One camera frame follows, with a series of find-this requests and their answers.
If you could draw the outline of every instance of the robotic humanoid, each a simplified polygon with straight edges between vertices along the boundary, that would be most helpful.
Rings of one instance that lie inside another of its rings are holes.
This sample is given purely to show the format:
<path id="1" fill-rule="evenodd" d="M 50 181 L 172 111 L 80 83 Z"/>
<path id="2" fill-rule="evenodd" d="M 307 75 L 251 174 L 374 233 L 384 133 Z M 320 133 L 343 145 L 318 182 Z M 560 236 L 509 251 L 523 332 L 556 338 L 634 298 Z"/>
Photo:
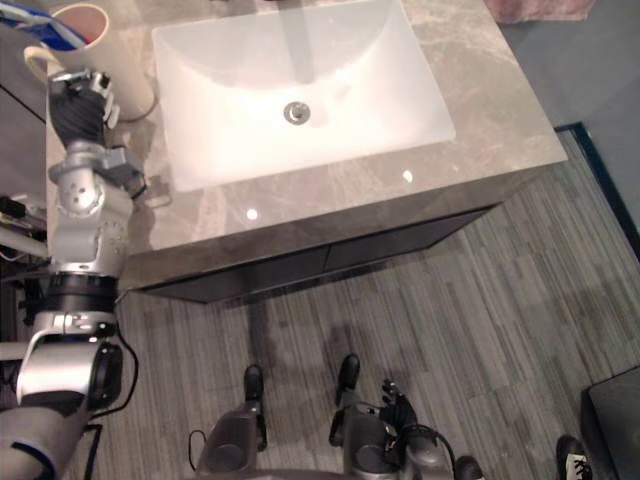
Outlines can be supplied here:
<path id="1" fill-rule="evenodd" d="M 56 75 L 49 83 L 53 127 L 66 148 L 49 170 L 57 185 L 58 225 L 50 241 L 51 280 L 20 368 L 19 407 L 0 413 L 0 478 L 58 479 L 91 416 L 120 394 L 122 350 L 114 316 L 118 277 L 127 257 L 133 200 L 144 188 L 140 163 L 124 148 L 106 148 L 113 126 L 108 76 L 88 70 Z M 330 442 L 344 449 L 344 475 L 255 469 L 266 448 L 263 380 L 245 372 L 245 402 L 224 415 L 206 442 L 199 478 L 338 480 L 477 480 L 477 463 L 464 458 L 454 474 L 453 453 L 438 432 L 419 425 L 407 398 L 385 381 L 385 406 L 360 402 L 359 360 L 347 356 L 336 389 Z"/>

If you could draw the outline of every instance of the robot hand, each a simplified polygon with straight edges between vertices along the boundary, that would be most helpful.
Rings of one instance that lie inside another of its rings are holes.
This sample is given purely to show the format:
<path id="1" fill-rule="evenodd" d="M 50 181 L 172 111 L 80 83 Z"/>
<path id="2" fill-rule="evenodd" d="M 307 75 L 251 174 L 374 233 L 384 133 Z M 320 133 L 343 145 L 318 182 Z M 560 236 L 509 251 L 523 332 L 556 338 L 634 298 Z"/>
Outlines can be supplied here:
<path id="1" fill-rule="evenodd" d="M 395 382 L 385 379 L 382 391 L 385 393 L 382 397 L 385 407 L 381 408 L 378 414 L 380 420 L 391 425 L 396 432 L 418 423 L 418 416 L 411 406 L 411 402 L 398 390 Z"/>

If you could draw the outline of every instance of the sink basin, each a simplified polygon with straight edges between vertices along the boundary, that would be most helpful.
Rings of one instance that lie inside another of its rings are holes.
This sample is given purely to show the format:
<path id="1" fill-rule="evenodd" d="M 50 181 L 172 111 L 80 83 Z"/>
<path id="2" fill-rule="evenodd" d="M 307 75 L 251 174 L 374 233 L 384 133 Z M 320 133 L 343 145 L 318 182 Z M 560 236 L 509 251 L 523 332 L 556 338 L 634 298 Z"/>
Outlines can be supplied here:
<path id="1" fill-rule="evenodd" d="M 279 5 L 153 44 L 179 191 L 455 136 L 400 0 Z"/>

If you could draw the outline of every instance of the shoe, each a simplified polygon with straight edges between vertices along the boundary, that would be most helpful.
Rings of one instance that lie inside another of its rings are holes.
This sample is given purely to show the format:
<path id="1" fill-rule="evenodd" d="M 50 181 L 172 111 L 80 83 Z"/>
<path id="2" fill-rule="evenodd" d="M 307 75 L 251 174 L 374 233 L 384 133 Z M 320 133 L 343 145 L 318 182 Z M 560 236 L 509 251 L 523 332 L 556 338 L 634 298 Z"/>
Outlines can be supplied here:
<path id="1" fill-rule="evenodd" d="M 456 460 L 456 480 L 484 480 L 484 473 L 475 458 L 466 455 Z"/>
<path id="2" fill-rule="evenodd" d="M 556 463 L 560 480 L 592 480 L 591 463 L 582 443 L 563 435 L 556 444 Z"/>

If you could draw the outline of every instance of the white cup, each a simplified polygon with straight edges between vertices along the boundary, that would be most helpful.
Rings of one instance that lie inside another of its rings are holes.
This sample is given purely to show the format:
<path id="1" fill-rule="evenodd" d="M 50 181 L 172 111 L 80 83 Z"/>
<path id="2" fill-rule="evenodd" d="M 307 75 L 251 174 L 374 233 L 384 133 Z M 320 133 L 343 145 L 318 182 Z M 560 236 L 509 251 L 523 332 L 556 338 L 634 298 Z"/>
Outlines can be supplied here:
<path id="1" fill-rule="evenodd" d="M 111 77 L 115 102 L 120 106 L 122 120 L 144 117 L 154 104 L 153 90 L 131 52 L 118 33 L 111 28 L 109 16 L 100 7 L 88 3 L 76 3 L 53 14 L 89 43 L 76 50 L 62 51 L 45 47 L 27 47 L 24 61 L 42 82 L 47 73 L 36 59 L 60 65 L 65 70 L 84 67 L 104 72 Z"/>

